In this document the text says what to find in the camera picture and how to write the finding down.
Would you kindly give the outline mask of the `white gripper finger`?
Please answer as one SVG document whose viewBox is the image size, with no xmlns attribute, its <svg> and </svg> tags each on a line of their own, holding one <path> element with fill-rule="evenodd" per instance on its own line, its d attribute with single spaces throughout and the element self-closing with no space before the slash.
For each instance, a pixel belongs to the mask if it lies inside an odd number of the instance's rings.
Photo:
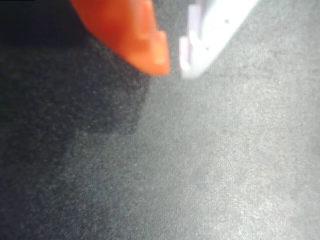
<svg viewBox="0 0 320 240">
<path fill-rule="evenodd" d="M 186 35 L 179 38 L 181 78 L 201 76 L 257 3 L 257 0 L 196 0 L 190 4 Z"/>
</svg>

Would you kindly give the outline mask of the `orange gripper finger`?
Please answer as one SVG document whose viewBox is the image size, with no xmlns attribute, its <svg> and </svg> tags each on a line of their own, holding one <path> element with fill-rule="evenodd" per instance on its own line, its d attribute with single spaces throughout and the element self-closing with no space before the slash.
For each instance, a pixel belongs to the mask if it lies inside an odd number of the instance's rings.
<svg viewBox="0 0 320 240">
<path fill-rule="evenodd" d="M 167 35 L 151 0 L 72 0 L 86 29 L 129 64 L 151 76 L 170 72 Z"/>
</svg>

